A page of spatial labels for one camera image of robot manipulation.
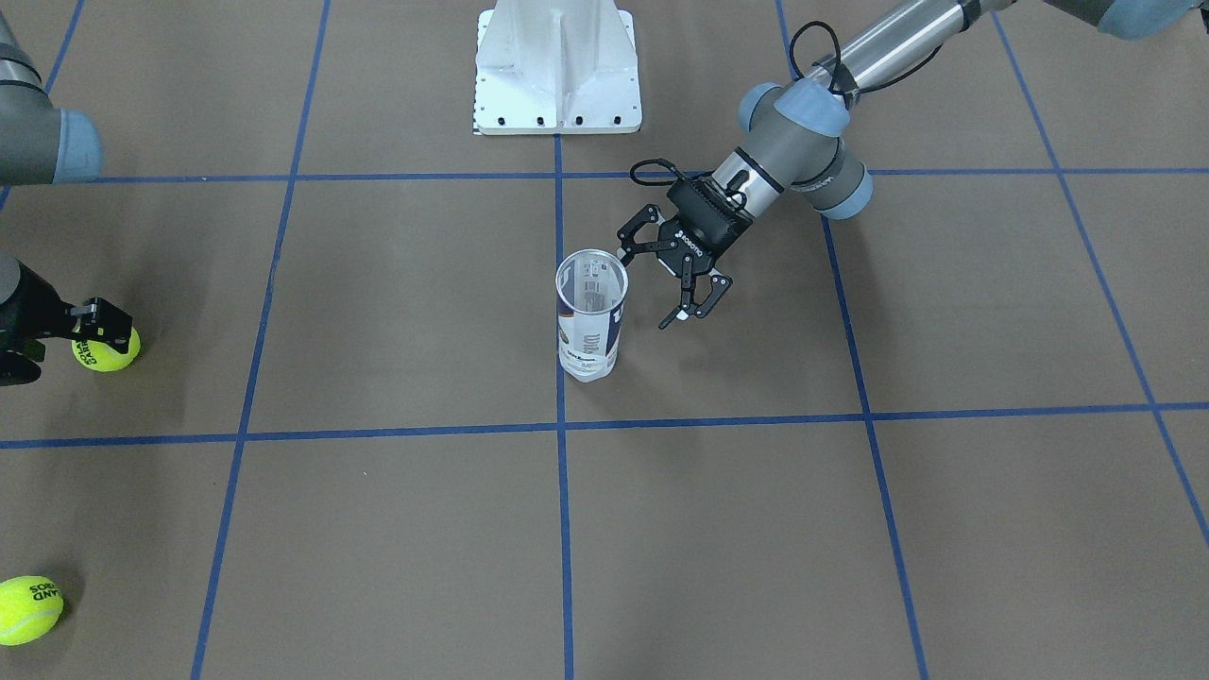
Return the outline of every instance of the clear plastic cup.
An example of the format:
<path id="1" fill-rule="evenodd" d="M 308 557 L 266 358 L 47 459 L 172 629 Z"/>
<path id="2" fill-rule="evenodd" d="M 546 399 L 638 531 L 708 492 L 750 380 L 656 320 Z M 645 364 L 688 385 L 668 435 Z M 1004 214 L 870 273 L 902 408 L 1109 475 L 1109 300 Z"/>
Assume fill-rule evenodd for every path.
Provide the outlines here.
<path id="1" fill-rule="evenodd" d="M 579 250 L 559 265 L 559 363 L 580 382 L 604 378 L 617 363 L 630 277 L 604 250 Z"/>

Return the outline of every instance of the black cable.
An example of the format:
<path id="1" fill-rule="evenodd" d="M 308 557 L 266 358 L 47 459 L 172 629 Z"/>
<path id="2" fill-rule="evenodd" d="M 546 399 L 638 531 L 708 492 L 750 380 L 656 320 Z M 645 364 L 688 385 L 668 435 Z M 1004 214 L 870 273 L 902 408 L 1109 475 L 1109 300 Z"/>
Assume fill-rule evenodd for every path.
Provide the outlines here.
<path id="1" fill-rule="evenodd" d="M 641 186 L 670 186 L 672 184 L 676 184 L 675 179 L 659 180 L 659 181 L 647 181 L 643 179 L 638 179 L 638 175 L 635 173 L 637 173 L 638 168 L 643 166 L 660 166 L 676 173 L 677 179 L 684 179 L 684 180 L 688 179 L 687 177 L 684 177 L 684 173 L 682 173 L 679 168 L 676 167 L 676 163 L 672 163 L 667 159 L 647 159 L 644 161 L 638 161 L 637 163 L 634 163 L 630 167 L 630 180 Z"/>
<path id="2" fill-rule="evenodd" d="M 806 30 L 809 30 L 811 28 L 815 28 L 815 27 L 818 27 L 818 28 L 826 30 L 827 35 L 829 35 L 831 39 L 832 39 L 832 50 L 835 53 L 835 67 L 832 69 L 832 81 L 831 81 L 831 85 L 827 86 L 827 90 L 828 91 L 834 91 L 835 90 L 835 77 L 839 75 L 839 65 L 841 63 L 843 53 L 840 52 L 840 48 L 839 48 L 839 36 L 835 35 L 835 29 L 833 29 L 826 22 L 810 22 L 810 23 L 803 25 L 802 28 L 799 28 L 798 33 L 793 34 L 793 38 L 789 39 L 789 65 L 793 67 L 793 73 L 797 76 L 797 77 L 794 77 L 794 80 L 802 80 L 802 79 L 806 77 L 806 75 L 804 73 L 802 73 L 802 69 L 798 68 L 798 56 L 797 56 L 796 52 L 797 52 L 797 47 L 798 47 L 798 39 L 802 38 L 802 34 L 806 33 Z"/>
<path id="3" fill-rule="evenodd" d="M 839 36 L 835 35 L 835 29 L 833 29 L 826 22 L 810 22 L 810 23 L 803 25 L 802 28 L 799 28 L 798 31 L 794 33 L 793 38 L 789 40 L 789 65 L 793 68 L 793 73 L 794 73 L 794 76 L 796 76 L 794 80 L 802 80 L 802 79 L 805 77 L 805 74 L 803 74 L 802 69 L 798 67 L 798 57 L 797 57 L 797 53 L 796 53 L 797 52 L 797 45 L 798 45 L 798 38 L 800 38 L 802 34 L 805 33 L 808 29 L 811 29 L 811 28 L 815 28 L 815 27 L 818 27 L 818 28 L 822 28 L 823 30 L 826 30 L 827 34 L 832 39 L 832 48 L 833 48 L 834 54 L 835 54 L 835 63 L 832 65 L 832 70 L 831 70 L 832 80 L 831 80 L 831 83 L 827 85 L 827 91 L 831 92 L 832 94 L 838 94 L 838 96 L 856 97 L 856 96 L 860 96 L 860 94 L 868 94 L 870 92 L 878 92 L 879 90 L 885 90 L 885 88 L 890 87 L 891 85 L 897 85 L 897 83 L 907 80 L 912 75 L 914 75 L 921 68 L 926 67 L 927 63 L 931 62 L 933 57 L 936 57 L 937 52 L 939 52 L 941 47 L 942 47 L 942 45 L 937 45 L 936 50 L 932 50 L 932 53 L 929 54 L 927 57 L 925 57 L 922 62 L 915 64 L 907 73 L 904 73 L 904 74 L 902 74 L 899 76 L 896 76 L 896 77 L 891 79 L 887 82 L 883 82 L 881 85 L 875 85 L 873 87 L 858 87 L 856 90 L 852 90 L 851 92 L 844 92 L 843 90 L 835 90 L 835 79 L 839 77 L 839 70 L 840 70 L 840 68 L 844 64 L 844 53 L 843 53 L 843 51 L 840 48 L 840 45 L 839 45 Z"/>

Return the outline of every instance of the blue tape line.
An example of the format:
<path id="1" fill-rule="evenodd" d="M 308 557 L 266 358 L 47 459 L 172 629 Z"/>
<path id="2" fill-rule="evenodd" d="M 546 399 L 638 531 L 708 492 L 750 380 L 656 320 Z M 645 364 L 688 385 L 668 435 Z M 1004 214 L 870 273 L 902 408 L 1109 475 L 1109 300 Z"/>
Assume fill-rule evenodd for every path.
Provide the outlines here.
<path id="1" fill-rule="evenodd" d="M 574 595 L 571 575 L 571 482 L 567 474 L 566 393 L 563 371 L 555 359 L 559 394 L 559 526 L 562 551 L 562 665 L 565 680 L 575 678 Z"/>
<path id="2" fill-rule="evenodd" d="M 83 12 L 85 0 L 76 0 L 75 11 L 71 12 L 71 21 L 68 22 L 68 30 L 63 35 L 63 44 L 59 46 L 59 53 L 54 57 L 54 65 L 51 67 L 51 75 L 46 79 L 46 93 L 50 94 L 51 90 L 54 88 L 54 81 L 59 79 L 59 69 L 63 67 L 63 59 L 68 56 L 68 47 L 71 46 L 71 39 L 75 38 L 76 25 L 80 23 L 80 13 Z"/>
<path id="3" fill-rule="evenodd" d="M 1209 174 L 1209 168 L 1062 168 L 1063 174 Z"/>
<path id="4" fill-rule="evenodd" d="M 220 184 L 227 181 L 289 181 L 288 174 L 196 174 L 161 177 L 98 177 L 89 184 Z"/>
<path id="5" fill-rule="evenodd" d="M 406 437 L 450 437 L 456 434 L 509 434 L 515 432 L 554 432 L 555 430 L 557 430 L 557 425 L 553 422 L 520 422 L 509 425 L 249 432 L 243 436 L 243 439 L 248 442 L 311 442 L 318 439 L 384 439 Z"/>
<path id="6" fill-rule="evenodd" d="M 202 664 L 206 661 L 206 645 L 210 638 L 210 621 L 214 616 L 214 601 L 219 593 L 219 575 L 222 572 L 222 558 L 226 555 L 226 537 L 231 530 L 231 511 L 235 507 L 235 490 L 239 482 L 239 467 L 243 465 L 243 442 L 235 444 L 231 456 L 231 472 L 227 474 L 226 495 L 222 497 L 222 515 L 219 518 L 219 535 L 214 543 L 214 559 L 210 561 L 210 578 L 206 586 L 206 601 L 202 605 L 202 623 L 197 632 L 197 646 L 193 650 L 191 680 L 201 680 Z"/>
<path id="7" fill-rule="evenodd" d="M 827 240 L 827 259 L 831 261 L 832 277 L 835 282 L 835 296 L 839 299 L 840 317 L 844 321 L 844 335 L 848 338 L 848 351 L 852 359 L 852 374 L 856 378 L 856 392 L 861 399 L 861 414 L 864 421 L 864 433 L 869 440 L 869 453 L 873 456 L 873 469 L 878 478 L 878 491 L 881 494 L 881 509 L 886 517 L 886 531 L 890 535 L 890 549 L 895 557 L 895 570 L 898 574 L 898 588 L 902 592 L 903 609 L 907 613 L 907 627 L 910 632 L 912 647 L 915 651 L 915 665 L 920 680 L 929 680 L 927 656 L 915 617 L 915 599 L 910 590 L 910 578 L 907 576 L 907 560 L 903 558 L 902 542 L 898 540 L 898 523 L 895 519 L 893 503 L 890 500 L 890 484 L 886 482 L 885 467 L 881 463 L 881 445 L 869 408 L 869 392 L 864 384 L 864 371 L 861 369 L 861 355 L 856 346 L 856 333 L 852 330 L 852 317 L 849 313 L 848 295 L 844 293 L 844 277 L 835 254 L 835 241 L 832 238 L 831 221 L 822 218 L 823 237 Z"/>
<path id="8" fill-rule="evenodd" d="M 1209 402 L 1178 402 L 1157 404 L 1163 411 L 1205 411 Z M 1065 415 L 1095 415 L 1118 413 L 1149 413 L 1149 404 L 1099 404 L 1077 407 L 1037 407 L 1014 409 L 962 409 L 935 411 L 873 411 L 873 421 L 961 420 L 977 417 L 1055 417 Z M 567 421 L 568 432 L 592 430 L 658 430 L 678 427 L 759 427 L 765 425 L 818 425 L 827 422 L 863 422 L 864 414 L 773 415 L 735 417 L 686 417 L 652 420 Z M 366 430 L 311 430 L 214 433 L 214 434 L 150 434 L 138 437 L 80 437 L 58 439 L 0 440 L 0 450 L 73 449 L 88 446 L 147 446 L 168 444 L 230 444 L 244 442 L 308 442 L 318 439 L 377 439 L 407 437 L 451 437 L 458 434 L 509 434 L 516 432 L 557 432 L 559 422 L 517 422 L 504 425 L 451 425 L 428 427 L 377 427 Z"/>
<path id="9" fill-rule="evenodd" d="M 1158 404 L 1164 411 L 1205 411 L 1209 410 L 1209 402 L 1180 402 L 1172 404 Z"/>
<path id="10" fill-rule="evenodd" d="M 144 437 L 74 437 L 58 439 L 0 440 L 0 450 L 21 449 L 85 449 L 96 446 L 155 446 L 163 444 L 230 444 L 236 434 L 164 434 Z"/>
<path id="11" fill-rule="evenodd" d="M 1007 39 L 1007 31 L 1003 30 L 1003 24 L 999 21 L 999 15 L 993 15 L 991 18 L 995 22 L 995 29 L 999 30 L 999 38 L 1003 44 L 1003 50 L 1007 52 L 1007 58 L 1012 63 L 1012 70 L 1016 73 L 1016 79 L 1020 85 L 1020 91 L 1024 93 L 1024 99 L 1028 102 L 1029 110 L 1032 113 L 1032 120 L 1037 126 L 1037 132 L 1041 134 L 1041 142 L 1046 146 L 1046 152 L 1049 155 L 1049 162 L 1053 163 L 1053 167 L 1057 171 L 1058 183 L 1062 185 L 1063 194 L 1066 196 L 1066 206 L 1070 208 L 1071 217 L 1075 218 L 1075 226 L 1078 229 L 1078 235 L 1083 241 L 1083 248 L 1087 250 L 1087 255 L 1092 260 L 1092 269 L 1095 271 L 1095 278 L 1100 282 L 1100 289 L 1104 292 L 1104 298 L 1109 302 L 1109 310 L 1112 312 L 1112 319 L 1116 322 L 1117 330 L 1121 333 L 1121 340 L 1126 345 L 1126 351 L 1129 355 L 1130 363 L 1133 363 L 1134 373 L 1138 374 L 1138 382 L 1141 384 L 1143 392 L 1146 394 L 1146 403 L 1150 405 L 1151 413 L 1155 416 L 1155 425 L 1158 426 L 1159 434 L 1163 437 L 1163 444 L 1167 446 L 1167 454 L 1172 459 L 1172 465 L 1175 466 L 1175 472 L 1180 478 L 1180 485 L 1184 488 L 1184 494 L 1188 500 L 1188 505 L 1192 507 L 1192 514 L 1196 517 L 1197 525 L 1201 528 L 1201 537 L 1205 542 L 1205 546 L 1209 546 L 1209 523 L 1205 520 L 1201 501 L 1197 499 L 1196 491 L 1192 489 L 1192 483 L 1188 480 L 1188 476 L 1184 468 L 1184 462 L 1180 460 L 1180 454 L 1175 449 L 1175 443 L 1172 440 L 1172 437 L 1167 431 L 1167 422 L 1163 421 L 1163 411 L 1158 408 L 1158 403 L 1155 399 L 1155 392 L 1151 390 L 1150 380 L 1146 378 L 1146 371 L 1143 370 L 1141 359 L 1138 357 L 1138 351 L 1129 336 L 1129 330 L 1126 328 L 1124 317 L 1121 315 L 1121 309 L 1117 306 L 1116 298 L 1112 295 L 1112 289 L 1109 286 L 1107 276 L 1104 273 L 1104 267 L 1100 266 L 1100 259 L 1095 254 L 1095 247 L 1092 244 L 1091 235 L 1087 231 L 1087 226 L 1083 224 L 1083 217 L 1078 211 L 1078 204 L 1075 202 L 1075 196 L 1070 191 L 1070 184 L 1066 181 L 1065 172 L 1058 162 L 1058 155 L 1054 154 L 1053 145 L 1049 142 L 1049 134 L 1046 132 L 1046 126 L 1041 121 L 1041 114 L 1037 111 L 1032 94 L 1029 92 L 1029 86 L 1024 81 L 1024 71 L 1020 70 L 1020 64 L 1016 59 L 1016 52 L 1012 50 L 1012 44 Z"/>
<path id="12" fill-rule="evenodd" d="M 960 409 L 941 411 L 883 411 L 870 414 L 875 421 L 896 420 L 959 420 L 970 417 L 1037 417 L 1059 415 L 1089 415 L 1113 413 L 1147 413 L 1149 404 L 1104 404 L 1088 407 L 1041 407 L 1020 409 Z"/>
<path id="13" fill-rule="evenodd" d="M 554 136 L 554 266 L 562 264 L 562 136 Z M 566 376 L 557 359 L 559 339 L 555 338 L 555 403 L 559 434 L 559 535 L 562 551 L 562 673 L 565 680 L 575 678 L 574 597 L 571 577 L 571 488 L 567 477 L 567 391 Z"/>
<path id="14" fill-rule="evenodd" d="M 568 431 L 584 430 L 655 430 L 661 427 L 742 427 L 759 425 L 812 425 L 822 422 L 861 422 L 861 414 L 771 415 L 739 417 L 684 417 L 654 420 L 601 420 L 568 422 Z"/>
<path id="15" fill-rule="evenodd" d="M 299 181 L 427 181 L 432 179 L 554 179 L 553 172 L 380 172 L 300 174 Z"/>
<path id="16" fill-rule="evenodd" d="M 961 174 L 1054 174 L 1053 168 L 898 168 L 873 169 L 869 174 L 961 175 Z"/>
<path id="17" fill-rule="evenodd" d="M 311 59 L 311 74 L 307 80 L 306 96 L 302 99 L 302 114 L 299 117 L 297 137 L 294 143 L 294 160 L 290 163 L 290 180 L 285 186 L 285 200 L 282 204 L 282 217 L 277 225 L 277 240 L 273 244 L 273 260 L 268 269 L 268 282 L 265 286 L 265 301 L 260 312 L 260 328 L 256 333 L 256 346 L 251 357 L 251 367 L 248 371 L 248 387 L 244 392 L 243 410 L 239 416 L 239 439 L 235 445 L 235 454 L 231 457 L 231 474 L 227 479 L 226 496 L 222 502 L 222 515 L 219 521 L 219 535 L 214 547 L 214 561 L 210 565 L 210 580 L 206 590 L 206 605 L 202 610 L 202 621 L 197 632 L 197 647 L 193 651 L 193 669 L 191 680 L 201 680 L 202 665 L 206 661 L 206 645 L 210 633 L 210 621 L 214 613 L 214 600 L 218 597 L 219 578 L 222 574 L 222 557 L 226 553 L 226 537 L 231 525 L 231 512 L 235 507 L 236 489 L 239 484 L 239 467 L 243 461 L 244 437 L 248 433 L 248 422 L 251 419 L 251 403 L 256 393 L 256 380 L 260 375 L 260 359 L 265 348 L 265 335 L 268 329 L 268 316 L 273 306 L 273 283 L 277 276 L 277 265 L 280 263 L 282 244 L 285 240 L 285 229 L 290 219 L 290 207 L 294 202 L 295 177 L 302 159 L 302 146 L 306 142 L 306 127 L 311 114 L 311 100 L 314 97 L 314 83 L 319 74 L 319 62 L 323 58 L 323 44 L 328 33 L 328 17 L 331 11 L 331 0 L 323 1 L 323 12 L 319 15 L 319 30 L 314 41 L 314 54 Z"/>

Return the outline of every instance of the tennis ball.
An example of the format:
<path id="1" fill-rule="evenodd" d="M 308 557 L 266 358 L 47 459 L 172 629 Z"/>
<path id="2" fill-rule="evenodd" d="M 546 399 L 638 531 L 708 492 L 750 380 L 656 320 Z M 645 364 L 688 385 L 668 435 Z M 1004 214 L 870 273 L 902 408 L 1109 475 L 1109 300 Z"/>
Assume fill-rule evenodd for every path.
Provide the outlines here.
<path id="1" fill-rule="evenodd" d="M 0 645 L 24 645 L 54 627 L 63 613 L 59 587 L 42 576 L 0 583 Z"/>
<path id="2" fill-rule="evenodd" d="M 139 332 L 132 328 L 131 348 L 125 355 L 118 353 L 117 350 L 99 340 L 74 340 L 71 342 L 71 353 L 75 355 L 76 361 L 82 363 L 85 368 L 109 373 L 131 365 L 134 357 L 139 356 L 139 348 L 141 347 Z"/>

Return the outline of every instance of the white pedestal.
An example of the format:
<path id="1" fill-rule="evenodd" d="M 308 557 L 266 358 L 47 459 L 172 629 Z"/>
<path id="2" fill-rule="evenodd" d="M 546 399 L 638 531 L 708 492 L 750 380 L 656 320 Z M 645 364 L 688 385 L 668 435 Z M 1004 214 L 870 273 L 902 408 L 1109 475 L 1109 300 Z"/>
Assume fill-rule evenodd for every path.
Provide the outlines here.
<path id="1" fill-rule="evenodd" d="M 476 134 L 642 126 L 634 17 L 613 0 L 499 0 L 479 16 Z"/>

